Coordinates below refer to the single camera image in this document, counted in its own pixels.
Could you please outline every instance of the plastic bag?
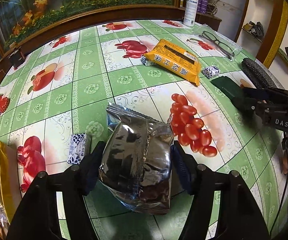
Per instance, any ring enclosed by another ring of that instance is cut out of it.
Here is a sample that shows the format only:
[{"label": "plastic bag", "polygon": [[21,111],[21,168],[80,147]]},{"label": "plastic bag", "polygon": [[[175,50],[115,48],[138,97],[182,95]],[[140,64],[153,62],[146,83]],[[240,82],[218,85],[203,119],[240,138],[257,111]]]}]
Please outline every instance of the plastic bag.
[{"label": "plastic bag", "polygon": [[130,210],[166,214],[171,197],[171,125],[114,104],[106,111],[112,135],[99,180]]},{"label": "plastic bag", "polygon": [[8,228],[20,204],[17,152],[0,141],[0,237],[6,239]]},{"label": "plastic bag", "polygon": [[196,27],[194,35],[198,38],[195,40],[196,42],[202,40],[203,42],[212,47],[215,46],[219,53],[221,53],[223,56],[228,57],[230,60],[233,60],[235,55],[239,54],[240,51],[243,49],[234,41],[214,31],[207,24]]}]

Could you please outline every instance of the silver foil bag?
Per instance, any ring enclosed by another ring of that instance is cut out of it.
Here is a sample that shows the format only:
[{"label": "silver foil bag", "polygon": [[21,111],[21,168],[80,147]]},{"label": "silver foil bag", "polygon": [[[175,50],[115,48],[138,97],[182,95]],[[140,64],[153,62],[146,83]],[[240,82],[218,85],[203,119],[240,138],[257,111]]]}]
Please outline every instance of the silver foil bag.
[{"label": "silver foil bag", "polygon": [[114,104],[106,111],[112,135],[104,149],[100,181],[127,208],[166,214],[171,191],[170,124]]}]

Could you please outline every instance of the small wrapped candy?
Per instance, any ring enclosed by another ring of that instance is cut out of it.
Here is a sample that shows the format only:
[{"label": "small wrapped candy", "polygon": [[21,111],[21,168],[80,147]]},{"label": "small wrapped candy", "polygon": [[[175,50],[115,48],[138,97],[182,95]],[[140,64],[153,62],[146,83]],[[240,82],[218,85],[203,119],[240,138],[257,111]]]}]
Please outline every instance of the small wrapped candy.
[{"label": "small wrapped candy", "polygon": [[80,164],[83,157],[88,155],[91,148],[92,137],[85,134],[72,134],[68,153],[68,164]]},{"label": "small wrapped candy", "polygon": [[141,62],[143,63],[143,65],[147,66],[154,66],[156,65],[156,63],[154,63],[153,61],[150,61],[147,59],[147,57],[144,56],[144,54],[142,54],[141,56]]},{"label": "small wrapped candy", "polygon": [[208,79],[216,77],[220,73],[220,69],[215,66],[205,67],[202,70],[202,74],[204,74]]}]

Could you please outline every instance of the white spray bottle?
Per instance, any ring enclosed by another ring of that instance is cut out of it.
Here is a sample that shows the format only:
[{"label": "white spray bottle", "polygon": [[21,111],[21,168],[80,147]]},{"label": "white spray bottle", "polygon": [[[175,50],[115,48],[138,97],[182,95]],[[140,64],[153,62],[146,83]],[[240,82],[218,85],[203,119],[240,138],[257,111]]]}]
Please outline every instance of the white spray bottle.
[{"label": "white spray bottle", "polygon": [[186,8],[183,24],[189,27],[194,26],[198,0],[186,0]]}]

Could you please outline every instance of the orange flower decoration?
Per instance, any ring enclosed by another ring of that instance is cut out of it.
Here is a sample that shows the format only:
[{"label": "orange flower decoration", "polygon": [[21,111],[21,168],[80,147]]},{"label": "orange flower decoration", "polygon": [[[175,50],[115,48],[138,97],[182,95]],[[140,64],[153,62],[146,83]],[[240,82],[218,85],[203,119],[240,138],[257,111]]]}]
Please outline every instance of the orange flower decoration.
[{"label": "orange flower decoration", "polygon": [[37,13],[35,13],[35,14],[34,14],[34,19],[36,20],[36,19],[40,18],[43,14],[44,14],[43,12],[37,12]]},{"label": "orange flower decoration", "polygon": [[44,10],[44,7],[47,5],[47,0],[35,0],[34,5],[40,9],[41,11]]},{"label": "orange flower decoration", "polygon": [[32,10],[29,10],[28,12],[26,12],[26,14],[24,15],[24,17],[22,18],[22,21],[25,22],[25,25],[29,25],[30,23],[32,23]]},{"label": "orange flower decoration", "polygon": [[21,25],[19,25],[19,23],[17,23],[17,25],[15,25],[13,28],[13,35],[15,35],[15,36],[19,35],[21,29],[22,29]]}]

